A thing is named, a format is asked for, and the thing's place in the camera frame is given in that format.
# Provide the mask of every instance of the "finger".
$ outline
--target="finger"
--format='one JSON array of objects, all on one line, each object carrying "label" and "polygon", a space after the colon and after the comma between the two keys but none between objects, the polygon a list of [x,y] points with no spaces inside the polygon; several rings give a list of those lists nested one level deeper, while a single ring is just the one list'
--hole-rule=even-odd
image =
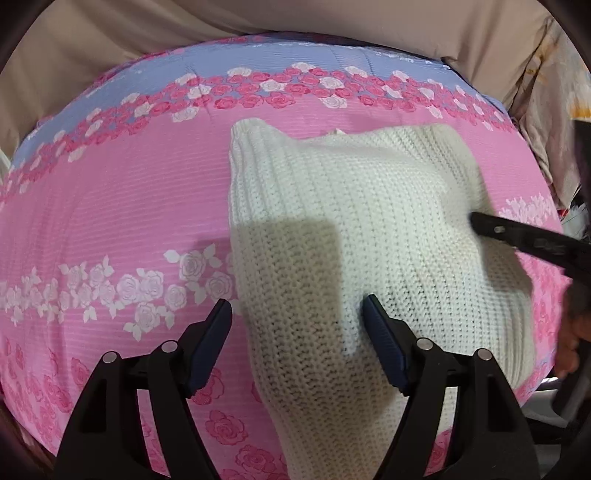
[{"label": "finger", "polygon": [[573,332],[571,323],[566,320],[560,324],[558,331],[558,347],[567,350],[576,350],[579,346],[579,337]]},{"label": "finger", "polygon": [[580,316],[572,321],[571,331],[577,337],[591,342],[591,315]]},{"label": "finger", "polygon": [[558,378],[564,378],[579,367],[579,356],[574,350],[560,348],[554,360],[554,372]]}]

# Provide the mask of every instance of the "human hand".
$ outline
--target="human hand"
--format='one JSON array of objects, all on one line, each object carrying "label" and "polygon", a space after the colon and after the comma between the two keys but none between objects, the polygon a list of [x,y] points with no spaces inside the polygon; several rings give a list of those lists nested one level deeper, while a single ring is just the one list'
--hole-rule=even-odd
[{"label": "human hand", "polygon": [[591,312],[574,316],[569,308],[569,291],[564,293],[562,318],[558,330],[558,345],[554,359],[554,372],[557,377],[564,378],[579,368],[577,347],[579,340],[591,342]]}]

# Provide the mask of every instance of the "floral bedsheet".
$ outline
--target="floral bedsheet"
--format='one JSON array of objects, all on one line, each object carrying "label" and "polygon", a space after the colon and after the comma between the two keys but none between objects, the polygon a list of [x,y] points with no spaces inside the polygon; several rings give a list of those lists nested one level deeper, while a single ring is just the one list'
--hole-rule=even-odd
[{"label": "floral bedsheet", "polygon": [[[441,62],[285,34],[120,66],[39,124],[0,187],[0,381],[14,416],[53,453],[105,351],[149,352],[226,298],[234,325],[190,411],[223,480],[288,478],[250,373],[229,241],[230,128],[253,116],[297,138],[445,122],[472,150],[499,214],[560,229],[500,103]],[[517,391],[525,401],[551,367],[565,280],[522,261],[537,345]],[[165,472],[149,400],[139,400],[152,467]],[[429,471],[448,442],[449,432],[437,439]]]}]

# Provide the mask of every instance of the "white rose print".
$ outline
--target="white rose print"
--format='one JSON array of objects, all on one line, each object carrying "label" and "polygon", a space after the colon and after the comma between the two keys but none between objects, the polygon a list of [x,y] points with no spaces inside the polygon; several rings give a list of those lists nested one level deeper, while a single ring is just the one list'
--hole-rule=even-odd
[{"label": "white rose print", "polygon": [[43,294],[39,291],[39,289],[37,287],[33,287],[31,288],[31,291],[29,292],[29,298],[31,300],[31,306],[35,309],[37,309],[37,312],[39,313],[39,316],[42,317],[43,316],[43,311],[44,311],[44,301],[43,301]]},{"label": "white rose print", "polygon": [[57,142],[59,142],[59,141],[60,141],[62,138],[64,138],[64,135],[65,135],[65,134],[66,134],[66,131],[65,131],[65,130],[60,130],[58,133],[56,133],[56,134],[53,136],[53,142],[54,142],[54,143],[57,143]]},{"label": "white rose print", "polygon": [[351,75],[357,74],[357,75],[362,76],[363,78],[367,78],[367,76],[368,76],[368,73],[365,70],[361,70],[357,67],[349,66],[349,67],[345,67],[345,70],[347,72],[349,72]]},{"label": "white rose print", "polygon": [[21,323],[24,318],[25,316],[23,315],[22,310],[19,307],[14,307],[14,310],[12,311],[12,317],[10,318],[10,321],[14,323],[14,326]]},{"label": "white rose print", "polygon": [[139,290],[143,301],[159,299],[164,292],[164,274],[156,271],[146,272],[143,268],[138,268],[137,274],[141,278]]},{"label": "white rose print", "polygon": [[324,88],[345,88],[343,82],[333,77],[323,77],[320,79],[320,84]]},{"label": "white rose print", "polygon": [[71,299],[71,297],[70,297],[70,294],[68,292],[66,292],[65,290],[62,290],[60,292],[60,300],[59,300],[59,303],[60,303],[60,309],[61,310],[64,310],[65,311],[65,310],[67,310],[67,309],[70,308],[70,299]]},{"label": "white rose print", "polygon": [[138,92],[130,93],[128,96],[124,97],[121,100],[121,105],[125,105],[126,103],[133,103],[138,99],[138,97],[139,97]]},{"label": "white rose print", "polygon": [[195,99],[200,98],[203,95],[207,95],[209,92],[212,91],[212,88],[209,85],[197,85],[196,87],[191,87],[187,94],[187,98]]},{"label": "white rose print", "polygon": [[173,312],[182,309],[187,304],[187,290],[178,285],[170,285],[164,295],[164,304]]},{"label": "white rose print", "polygon": [[392,87],[389,87],[388,85],[384,85],[382,87],[382,90],[386,92],[388,95],[390,95],[390,97],[392,98],[402,98],[402,93],[400,92],[400,90],[394,90]]},{"label": "white rose print", "polygon": [[150,110],[152,109],[153,106],[154,105],[152,105],[148,102],[142,103],[139,107],[135,108],[134,117],[138,118],[140,116],[148,115],[148,113],[150,112]]},{"label": "white rose print", "polygon": [[75,149],[74,151],[72,151],[69,155],[68,155],[68,162],[72,163],[76,160],[80,160],[80,158],[82,157],[82,154],[84,153],[84,150],[86,150],[86,146],[82,145],[81,147],[78,147],[77,149]]},{"label": "white rose print", "polygon": [[51,283],[45,285],[43,289],[43,299],[46,302],[57,300],[57,279],[52,278]]},{"label": "white rose print", "polygon": [[82,308],[87,308],[88,305],[92,302],[92,289],[88,283],[83,283],[82,286],[78,289],[78,293],[74,300],[78,300],[78,304]]},{"label": "white rose print", "polygon": [[90,122],[94,117],[96,117],[101,112],[100,108],[95,108],[86,116],[86,121]]},{"label": "white rose print", "polygon": [[430,105],[427,107],[427,110],[429,110],[429,113],[431,115],[433,115],[435,118],[443,118],[443,114],[441,113],[441,110],[439,108],[437,108],[436,106]]},{"label": "white rose print", "polygon": [[123,275],[117,284],[117,293],[123,305],[135,303],[141,298],[138,279],[133,275]]},{"label": "white rose print", "polygon": [[336,95],[321,98],[320,101],[328,108],[347,108],[347,100]]},{"label": "white rose print", "polygon": [[453,99],[453,103],[455,103],[458,106],[458,108],[461,108],[465,112],[468,111],[468,107],[466,106],[466,104],[465,103],[461,103],[461,101],[458,100],[457,98],[454,98]]},{"label": "white rose print", "polygon": [[88,138],[89,136],[91,136],[94,132],[96,132],[100,126],[103,124],[102,120],[97,120],[96,122],[93,122],[90,127],[88,127],[88,130],[86,131],[86,133],[84,134],[84,136],[86,138]]},{"label": "white rose print", "polygon": [[295,69],[299,69],[304,73],[308,73],[311,69],[315,69],[316,66],[312,65],[311,63],[306,63],[304,61],[299,61],[297,63],[292,63],[291,64],[292,67],[294,67]]},{"label": "white rose print", "polygon": [[214,272],[205,282],[205,292],[214,301],[232,297],[232,279],[224,272]]},{"label": "white rose print", "polygon": [[198,106],[188,106],[187,108],[184,108],[180,112],[175,112],[172,114],[173,122],[179,123],[179,122],[184,122],[185,120],[191,120],[191,119],[195,118],[198,111],[199,111]]},{"label": "white rose print", "polygon": [[403,82],[406,82],[410,78],[406,73],[401,72],[400,70],[394,70],[392,72],[392,75],[394,75],[395,77],[398,77]]},{"label": "white rose print", "polygon": [[435,92],[430,88],[419,88],[418,91],[421,92],[429,100],[433,100],[435,98]]},{"label": "white rose print", "polygon": [[264,82],[261,82],[260,85],[261,88],[266,92],[279,92],[280,90],[283,90],[287,84],[277,82],[273,79],[269,79],[265,80]]},{"label": "white rose print", "polygon": [[135,308],[135,323],[128,322],[123,326],[123,330],[131,332],[136,341],[140,341],[142,333],[148,333],[160,325],[160,315],[156,307],[151,303],[140,302]]},{"label": "white rose print", "polygon": [[235,69],[228,70],[228,76],[232,77],[234,75],[242,75],[243,77],[248,77],[252,73],[251,69],[247,69],[246,67],[236,67]]},{"label": "white rose print", "polygon": [[178,276],[181,280],[197,281],[205,270],[206,260],[201,252],[193,250],[180,258]]},{"label": "white rose print", "polygon": [[194,73],[185,73],[185,75],[177,78],[175,80],[175,83],[177,83],[177,85],[185,85],[189,80],[193,80],[196,78],[197,75],[195,75]]}]

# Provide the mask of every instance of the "pink rose print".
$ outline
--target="pink rose print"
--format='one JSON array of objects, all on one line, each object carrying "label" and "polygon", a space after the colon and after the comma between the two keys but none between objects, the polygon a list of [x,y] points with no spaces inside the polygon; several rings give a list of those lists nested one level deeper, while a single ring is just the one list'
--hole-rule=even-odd
[{"label": "pink rose print", "polygon": [[232,87],[229,85],[216,85],[212,88],[212,94],[221,97],[222,95],[226,95],[227,93],[232,91]]},{"label": "pink rose print", "polygon": [[200,83],[201,83],[201,78],[199,77],[199,75],[197,75],[194,79],[190,79],[187,81],[187,86],[188,87],[196,87]]},{"label": "pink rose print", "polygon": [[279,83],[287,83],[291,81],[291,75],[288,75],[286,73],[276,73],[274,75],[271,75],[271,78]]},{"label": "pink rose print", "polygon": [[314,67],[313,69],[308,70],[308,72],[316,77],[326,77],[329,74],[326,70],[320,69],[318,67]]},{"label": "pink rose print", "polygon": [[366,85],[365,89],[375,95],[376,97],[383,97],[385,95],[384,91],[380,87],[376,87],[375,85]]},{"label": "pink rose print", "polygon": [[148,126],[148,119],[146,117],[142,117],[132,124],[127,124],[127,131],[130,135],[135,135],[136,133],[141,132],[145,127]]},{"label": "pink rose print", "polygon": [[295,67],[287,67],[284,70],[286,75],[289,75],[290,77],[294,76],[294,75],[299,75],[301,73],[300,69],[296,69]]},{"label": "pink rose print", "polygon": [[255,95],[254,93],[249,93],[248,95],[240,98],[238,103],[240,103],[244,108],[253,108],[262,103],[262,97],[260,95]]},{"label": "pink rose print", "polygon": [[351,98],[354,96],[354,93],[348,88],[337,88],[335,89],[335,95],[341,98]]},{"label": "pink rose print", "polygon": [[213,104],[220,110],[227,110],[229,108],[234,108],[238,104],[238,100],[234,97],[227,96],[216,100]]},{"label": "pink rose print", "polygon": [[43,377],[43,388],[51,403],[55,405],[60,412],[70,413],[72,411],[74,405],[72,404],[70,394],[67,391],[62,390],[58,385],[55,385],[51,377],[48,377],[47,375]]},{"label": "pink rose print", "polygon": [[296,101],[291,95],[281,92],[271,92],[265,101],[273,108],[285,108],[288,105],[293,105]]},{"label": "pink rose print", "polygon": [[201,97],[195,99],[193,101],[193,105],[194,106],[204,106],[204,105],[207,105],[211,101],[212,101],[211,94],[206,93],[205,95],[201,95]]},{"label": "pink rose print", "polygon": [[400,90],[402,88],[402,80],[392,75],[388,80],[386,80],[386,85],[388,85],[392,90]]},{"label": "pink rose print", "polygon": [[237,472],[225,468],[221,474],[222,480],[255,480],[255,478],[246,472]]},{"label": "pink rose print", "polygon": [[431,457],[429,458],[429,463],[427,464],[427,470],[425,471],[425,475],[431,475],[432,473],[438,472],[443,468],[451,437],[451,430],[446,430],[445,432],[437,436],[435,444],[433,445]]},{"label": "pink rose print", "polygon": [[151,448],[147,449],[148,452],[148,459],[150,460],[150,466],[152,470],[158,473],[166,473],[168,469],[166,468],[166,462],[160,456],[158,452],[152,450]]},{"label": "pink rose print", "polygon": [[405,112],[408,113],[412,113],[414,112],[417,108],[414,106],[414,103],[409,102],[407,100],[403,100],[402,102],[399,103],[400,109],[404,110]]},{"label": "pink rose print", "polygon": [[389,98],[378,98],[378,103],[386,110],[391,110],[394,108],[394,101]]},{"label": "pink rose print", "polygon": [[347,79],[347,75],[344,72],[341,72],[340,70],[330,72],[330,76],[342,81],[345,81]]},{"label": "pink rose print", "polygon": [[288,83],[285,86],[285,91],[294,96],[302,96],[310,93],[310,89],[301,83]]},{"label": "pink rose print", "polygon": [[234,90],[240,95],[248,95],[249,93],[258,92],[261,89],[256,83],[241,83]]},{"label": "pink rose print", "polygon": [[253,82],[264,82],[271,78],[271,74],[264,72],[252,72],[249,76]]},{"label": "pink rose print", "polygon": [[251,393],[252,393],[252,396],[254,397],[255,401],[262,403],[261,396],[259,395],[259,392],[256,388],[256,384],[254,382],[252,383]]},{"label": "pink rose print", "polygon": [[176,90],[173,90],[172,92],[170,92],[170,98],[172,98],[173,100],[177,100],[180,98],[184,98],[185,96],[187,96],[189,92],[189,88],[188,87],[178,87]]},{"label": "pink rose print", "polygon": [[266,450],[246,445],[236,455],[236,464],[251,473],[273,473],[277,468],[273,455]]},{"label": "pink rose print", "polygon": [[375,100],[371,98],[369,95],[359,95],[359,101],[361,101],[362,104],[367,106],[372,106],[375,104]]},{"label": "pink rose print", "polygon": [[368,80],[369,80],[371,83],[373,83],[375,86],[378,86],[378,87],[383,87],[384,85],[386,85],[386,82],[385,82],[385,81],[383,81],[383,80],[382,80],[381,78],[379,78],[379,77],[374,77],[373,75],[370,75],[370,76],[368,77]]},{"label": "pink rose print", "polygon": [[51,369],[55,377],[60,372],[60,368],[57,362],[57,355],[52,350],[49,350],[49,362],[51,363]]},{"label": "pink rose print", "polygon": [[146,419],[142,414],[139,415],[139,421],[142,425],[142,433],[144,434],[144,438],[148,438],[150,435],[152,435],[152,427],[148,425],[148,422],[146,422]]},{"label": "pink rose print", "polygon": [[8,361],[8,375],[10,375],[10,378],[12,378],[13,380],[17,379],[17,373],[14,371],[14,366],[12,365],[12,360]]},{"label": "pink rose print", "polygon": [[25,357],[22,354],[22,349],[21,346],[17,343],[17,350],[14,353],[15,359],[17,361],[17,365],[18,367],[22,370],[23,368],[25,368]]},{"label": "pink rose print", "polygon": [[150,110],[150,115],[162,115],[162,113],[168,112],[168,110],[170,110],[170,102],[159,102],[152,107]]},{"label": "pink rose print", "polygon": [[248,433],[240,420],[219,410],[212,410],[209,413],[205,429],[220,445],[237,445],[248,438]]},{"label": "pink rose print", "polygon": [[361,83],[368,82],[367,78],[362,77],[359,73],[354,73],[353,75],[351,75],[351,77],[353,78],[353,80],[357,80],[358,82],[361,82]]},{"label": "pink rose print", "polygon": [[164,92],[156,92],[148,97],[148,103],[157,103],[164,97]]},{"label": "pink rose print", "polygon": [[205,387],[198,390],[191,400],[196,405],[209,405],[213,400],[217,400],[223,395],[224,389],[222,372],[214,368]]},{"label": "pink rose print", "polygon": [[323,87],[312,87],[310,92],[318,98],[328,98],[330,96],[330,91]]},{"label": "pink rose print", "polygon": [[109,132],[99,132],[96,135],[93,135],[89,138],[88,144],[89,145],[101,145],[105,143],[111,137]]},{"label": "pink rose print", "polygon": [[43,398],[43,390],[41,389],[39,380],[37,380],[32,373],[29,373],[25,378],[25,387],[27,388],[27,391],[35,397],[35,400],[41,401]]},{"label": "pink rose print", "polygon": [[86,366],[77,358],[72,358],[70,363],[70,373],[72,374],[72,380],[76,386],[82,390],[90,377],[90,372]]},{"label": "pink rose print", "polygon": [[228,77],[226,80],[228,83],[242,83],[246,80],[246,77],[243,75],[232,75]]},{"label": "pink rose print", "polygon": [[298,80],[306,85],[318,85],[320,83],[320,80],[317,77],[309,73],[299,75]]},{"label": "pink rose print", "polygon": [[345,82],[345,88],[348,88],[352,92],[356,93],[359,93],[361,90],[363,90],[363,86],[355,82]]},{"label": "pink rose print", "polygon": [[270,473],[267,480],[290,480],[287,473]]},{"label": "pink rose print", "polygon": [[215,77],[209,77],[205,83],[207,83],[208,85],[219,85],[220,83],[223,82],[223,77],[218,75]]}]

